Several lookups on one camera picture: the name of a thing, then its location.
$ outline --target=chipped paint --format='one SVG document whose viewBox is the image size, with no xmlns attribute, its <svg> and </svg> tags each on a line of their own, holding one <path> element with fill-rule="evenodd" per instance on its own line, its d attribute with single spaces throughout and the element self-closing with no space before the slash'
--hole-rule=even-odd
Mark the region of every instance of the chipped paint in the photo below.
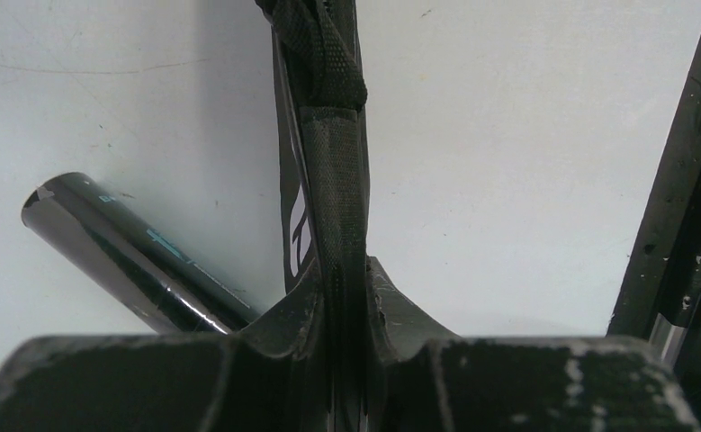
<svg viewBox="0 0 701 432">
<path fill-rule="evenodd" d="M 152 336 L 109 336 L 109 337 L 40 337 L 27 341 L 17 348 L 13 356 L 6 361 L 0 372 L 0 406 L 11 398 L 18 390 L 19 383 L 30 374 L 40 369 L 55 366 L 68 360 L 72 355 L 86 351 L 97 351 L 111 347 L 125 350 L 141 349 L 143 347 L 176 347 L 193 346 L 205 343 L 219 350 L 225 349 L 225 339 L 217 334 L 202 333 L 163 335 L 161 339 Z M 215 371 L 217 384 L 212 389 L 210 402 L 202 414 L 200 428 L 211 428 L 216 419 L 220 400 L 225 395 L 227 386 L 223 369 Z"/>
<path fill-rule="evenodd" d="M 530 418 L 524 412 L 520 412 L 510 417 L 509 420 L 516 425 L 522 425 L 530 421 Z"/>
<path fill-rule="evenodd" d="M 642 375 L 653 378 L 660 388 L 656 388 L 658 394 L 654 394 L 657 399 L 656 403 L 667 406 L 676 420 L 684 425 L 692 427 L 692 430 L 700 431 L 700 426 L 697 419 L 692 413 L 692 409 L 684 399 L 684 393 L 679 385 L 672 381 L 669 377 L 672 376 L 672 371 L 669 367 L 662 363 L 657 358 L 652 348 L 646 344 L 635 343 L 628 339 L 620 337 L 612 337 L 609 340 L 588 340 L 585 338 L 556 338 L 545 340 L 533 340 L 530 338 L 513 338 L 513 339 L 495 339 L 493 343 L 500 345 L 511 345 L 514 347 L 542 347 L 548 349 L 567 349 L 575 358 L 568 360 L 565 365 L 565 372 L 571 379 L 571 383 L 567 386 L 566 391 L 570 396 L 570 401 L 573 404 L 578 404 L 577 397 L 584 392 L 583 388 L 583 372 L 580 370 L 580 362 L 578 358 L 588 354 L 606 355 L 606 354 L 624 354 L 641 356 L 646 363 L 642 369 Z M 633 381 L 638 381 L 640 378 L 633 373 L 629 374 Z"/>
<path fill-rule="evenodd" d="M 607 422 L 605 417 L 607 416 L 607 408 L 601 405 L 592 405 L 591 413 L 591 432 L 604 432 L 607 429 Z"/>
<path fill-rule="evenodd" d="M 656 403 L 668 406 L 673 411 L 673 415 L 676 416 L 676 420 L 678 422 L 688 426 L 693 426 L 694 430 L 700 431 L 701 429 L 697 423 L 697 419 L 692 413 L 692 409 L 689 407 L 689 404 L 684 399 L 684 392 L 681 390 L 681 387 L 679 387 L 677 383 L 668 379 L 666 374 L 662 371 L 645 367 L 643 372 L 644 374 L 654 378 L 658 383 L 662 384 L 662 395 L 655 395 L 654 401 Z"/>
<path fill-rule="evenodd" d="M 41 201 L 55 195 L 52 191 L 46 189 L 45 186 L 39 187 L 37 190 L 37 193 L 38 193 L 38 199 Z"/>
<path fill-rule="evenodd" d="M 571 358 L 565 365 L 565 373 L 570 377 L 570 384 L 565 388 L 568 395 L 566 405 L 578 405 L 578 397 L 583 393 L 583 371 L 580 370 L 580 361 L 577 358 Z"/>
</svg>

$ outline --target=black metal frame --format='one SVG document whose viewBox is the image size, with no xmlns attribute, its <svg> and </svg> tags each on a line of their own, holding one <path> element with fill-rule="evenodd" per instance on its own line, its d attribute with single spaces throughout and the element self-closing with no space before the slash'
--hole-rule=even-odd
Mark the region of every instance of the black metal frame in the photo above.
<svg viewBox="0 0 701 432">
<path fill-rule="evenodd" d="M 0 430 L 699 430 L 671 364 L 638 339 L 676 352 L 684 384 L 701 389 L 690 349 L 701 347 L 701 41 L 610 326 L 631 337 L 464 339 L 365 256 L 355 4 L 258 4 L 274 24 L 280 131 L 314 240 L 288 294 L 227 336 L 33 340 L 0 371 Z"/>
</svg>

